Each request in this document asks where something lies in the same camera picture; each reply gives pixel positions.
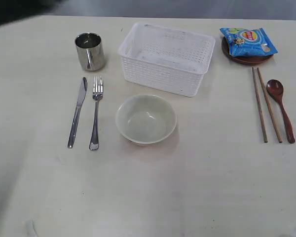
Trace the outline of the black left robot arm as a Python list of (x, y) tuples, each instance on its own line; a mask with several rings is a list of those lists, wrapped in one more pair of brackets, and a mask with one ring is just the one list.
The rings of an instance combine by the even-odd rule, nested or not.
[(0, 25), (40, 15), (63, 0), (0, 0)]

